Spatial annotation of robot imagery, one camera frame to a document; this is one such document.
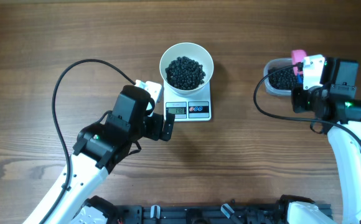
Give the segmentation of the black beans in bowl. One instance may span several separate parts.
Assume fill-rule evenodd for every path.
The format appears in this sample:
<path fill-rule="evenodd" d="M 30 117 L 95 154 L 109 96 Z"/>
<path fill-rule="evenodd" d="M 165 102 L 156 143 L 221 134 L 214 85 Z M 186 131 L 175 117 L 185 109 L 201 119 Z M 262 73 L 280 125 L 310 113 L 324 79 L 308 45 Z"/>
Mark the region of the black beans in bowl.
<path fill-rule="evenodd" d="M 177 57 L 167 68 L 166 81 L 179 90 L 194 90 L 204 84 L 203 65 L 186 56 Z"/>

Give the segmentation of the white digital kitchen scale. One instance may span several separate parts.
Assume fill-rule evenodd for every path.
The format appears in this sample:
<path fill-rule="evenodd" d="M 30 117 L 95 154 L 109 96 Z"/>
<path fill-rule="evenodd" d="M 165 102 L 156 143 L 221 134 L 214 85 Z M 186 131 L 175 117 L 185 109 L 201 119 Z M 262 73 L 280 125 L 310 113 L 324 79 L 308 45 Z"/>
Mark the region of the white digital kitchen scale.
<path fill-rule="evenodd" d="M 181 95 L 171 86 L 164 84 L 164 116 L 175 116 L 175 122 L 210 121 L 212 104 L 210 84 L 188 95 Z"/>

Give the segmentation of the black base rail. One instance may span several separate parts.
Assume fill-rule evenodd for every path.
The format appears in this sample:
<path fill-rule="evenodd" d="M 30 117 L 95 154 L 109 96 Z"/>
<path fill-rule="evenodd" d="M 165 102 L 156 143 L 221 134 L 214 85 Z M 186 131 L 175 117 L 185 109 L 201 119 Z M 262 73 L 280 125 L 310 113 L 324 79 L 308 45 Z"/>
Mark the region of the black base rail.
<path fill-rule="evenodd" d="M 70 223 L 333 223 L 329 204 L 282 195 L 276 203 L 238 205 L 234 200 L 216 206 L 113 205 L 101 197 L 85 200 Z"/>

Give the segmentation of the pink scoop blue handle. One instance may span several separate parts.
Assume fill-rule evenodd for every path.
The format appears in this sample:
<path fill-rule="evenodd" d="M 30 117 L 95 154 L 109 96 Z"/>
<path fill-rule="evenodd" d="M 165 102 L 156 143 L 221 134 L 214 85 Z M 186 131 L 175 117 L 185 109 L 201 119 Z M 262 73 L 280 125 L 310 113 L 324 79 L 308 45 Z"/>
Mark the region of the pink scoop blue handle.
<path fill-rule="evenodd" d="M 307 56 L 306 51 L 302 50 L 302 49 L 297 49 L 297 50 L 292 50 L 291 51 L 291 58 L 292 58 L 292 62 L 293 65 L 299 63 L 299 62 L 303 62 L 304 58 Z M 297 84 L 301 84 L 303 83 L 303 72 L 299 71 L 298 67 L 294 67 L 293 68 L 294 71 L 294 75 L 296 77 L 297 80 Z"/>

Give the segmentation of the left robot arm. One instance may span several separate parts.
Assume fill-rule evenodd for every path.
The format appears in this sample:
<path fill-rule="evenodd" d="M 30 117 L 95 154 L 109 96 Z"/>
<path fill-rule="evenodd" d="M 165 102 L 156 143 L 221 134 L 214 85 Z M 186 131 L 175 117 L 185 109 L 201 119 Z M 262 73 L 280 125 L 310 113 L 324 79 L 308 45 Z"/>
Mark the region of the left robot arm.
<path fill-rule="evenodd" d="M 79 132 L 61 175 L 26 223 L 70 223 L 114 167 L 134 153 L 130 148 L 139 139 L 169 141 L 174 115 L 154 112 L 163 89 L 153 82 L 124 86 L 114 108 Z"/>

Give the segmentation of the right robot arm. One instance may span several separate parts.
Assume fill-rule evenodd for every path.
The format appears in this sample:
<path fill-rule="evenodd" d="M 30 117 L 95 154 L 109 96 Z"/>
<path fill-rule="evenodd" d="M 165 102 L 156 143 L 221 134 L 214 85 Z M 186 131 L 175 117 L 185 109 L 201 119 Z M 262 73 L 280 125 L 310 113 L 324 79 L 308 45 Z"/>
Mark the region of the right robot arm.
<path fill-rule="evenodd" d="M 361 223 L 361 100 L 355 99 L 359 64 L 313 55 L 298 67 L 303 81 L 291 92 L 295 113 L 313 112 L 334 152 L 343 200 L 343 222 Z"/>

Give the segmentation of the white bowl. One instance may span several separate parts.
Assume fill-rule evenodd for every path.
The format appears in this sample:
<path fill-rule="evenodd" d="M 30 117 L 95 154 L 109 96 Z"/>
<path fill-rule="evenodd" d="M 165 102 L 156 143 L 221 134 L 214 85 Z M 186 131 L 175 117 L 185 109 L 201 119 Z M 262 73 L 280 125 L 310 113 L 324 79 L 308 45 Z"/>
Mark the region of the white bowl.
<path fill-rule="evenodd" d="M 183 57 L 186 56 L 192 60 L 197 61 L 201 65 L 203 65 L 203 71 L 205 72 L 206 76 L 204 78 L 204 84 L 200 85 L 194 90 L 179 90 L 171 86 L 166 81 L 166 72 L 165 68 L 168 67 L 168 65 L 175 60 L 177 57 Z M 193 92 L 196 92 L 200 89 L 202 89 L 206 84 L 208 84 L 212 78 L 213 72 L 214 72 L 214 63 L 213 58 L 209 54 L 209 52 L 203 48 L 202 46 L 191 43 L 191 42 L 183 42 L 179 44 L 175 44 L 171 47 L 169 47 L 162 55 L 160 62 L 159 62 L 159 71 L 161 74 L 162 79 L 164 80 L 164 83 L 171 86 L 171 88 L 180 93 L 181 95 L 188 95 Z"/>

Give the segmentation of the clear plastic container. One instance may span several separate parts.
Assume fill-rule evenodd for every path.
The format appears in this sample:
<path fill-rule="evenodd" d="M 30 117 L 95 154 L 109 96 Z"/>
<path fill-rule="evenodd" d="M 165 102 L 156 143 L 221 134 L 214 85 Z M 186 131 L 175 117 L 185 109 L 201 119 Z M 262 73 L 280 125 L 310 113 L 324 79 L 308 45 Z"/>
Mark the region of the clear plastic container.
<path fill-rule="evenodd" d="M 278 59 L 274 59 L 269 61 L 263 70 L 263 76 L 267 76 L 268 74 L 268 70 L 271 68 L 276 68 L 277 70 L 283 68 L 283 67 L 287 67 L 292 65 L 292 59 L 291 58 L 278 58 Z M 291 96 L 291 91 L 292 90 L 278 90 L 273 88 L 269 81 L 268 78 L 264 81 L 265 83 L 265 88 L 266 88 L 266 92 L 269 93 L 270 95 L 273 96 Z"/>

